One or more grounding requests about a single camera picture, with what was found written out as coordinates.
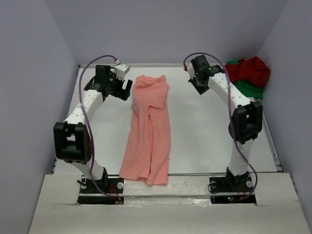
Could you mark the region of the pink t shirt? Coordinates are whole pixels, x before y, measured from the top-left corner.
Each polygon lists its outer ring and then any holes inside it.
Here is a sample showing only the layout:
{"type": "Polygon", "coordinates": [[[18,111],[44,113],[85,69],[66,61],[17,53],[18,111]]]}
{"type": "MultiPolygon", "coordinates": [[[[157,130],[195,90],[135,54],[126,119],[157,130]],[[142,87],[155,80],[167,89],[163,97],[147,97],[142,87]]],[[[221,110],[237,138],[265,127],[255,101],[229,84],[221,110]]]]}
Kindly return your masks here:
{"type": "Polygon", "coordinates": [[[119,171],[121,178],[144,181],[150,186],[168,183],[171,147],[168,89],[165,76],[136,78],[131,128],[119,171]]]}

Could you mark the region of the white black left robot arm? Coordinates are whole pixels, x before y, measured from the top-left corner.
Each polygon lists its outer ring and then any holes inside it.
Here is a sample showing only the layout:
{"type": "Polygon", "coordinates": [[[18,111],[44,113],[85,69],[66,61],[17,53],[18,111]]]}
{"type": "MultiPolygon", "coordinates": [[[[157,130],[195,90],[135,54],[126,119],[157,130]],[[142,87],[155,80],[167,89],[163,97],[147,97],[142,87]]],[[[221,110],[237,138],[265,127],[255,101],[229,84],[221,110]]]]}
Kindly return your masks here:
{"type": "Polygon", "coordinates": [[[107,170],[95,160],[90,122],[108,96],[128,99],[133,82],[124,80],[129,71],[130,66],[123,63],[114,67],[97,65],[95,75],[80,92],[76,108],[53,127],[57,159],[79,169],[98,193],[107,189],[109,180],[107,170]]]}

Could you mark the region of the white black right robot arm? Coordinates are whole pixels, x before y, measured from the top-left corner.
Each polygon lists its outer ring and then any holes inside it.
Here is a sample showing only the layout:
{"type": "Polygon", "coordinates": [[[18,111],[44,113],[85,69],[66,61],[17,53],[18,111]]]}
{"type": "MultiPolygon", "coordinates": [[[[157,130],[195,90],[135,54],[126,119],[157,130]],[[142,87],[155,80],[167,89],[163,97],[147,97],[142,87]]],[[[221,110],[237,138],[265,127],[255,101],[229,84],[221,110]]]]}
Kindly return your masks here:
{"type": "Polygon", "coordinates": [[[208,190],[213,195],[219,193],[244,192],[250,196],[257,182],[253,182],[249,171],[255,171],[250,163],[250,153],[254,141],[262,131],[263,106],[243,95],[230,81],[225,66],[219,62],[210,65],[208,53],[195,52],[189,55],[190,63],[183,63],[189,74],[189,82],[202,95],[214,91],[228,107],[228,131],[233,141],[232,156],[224,177],[211,177],[208,190]]]}

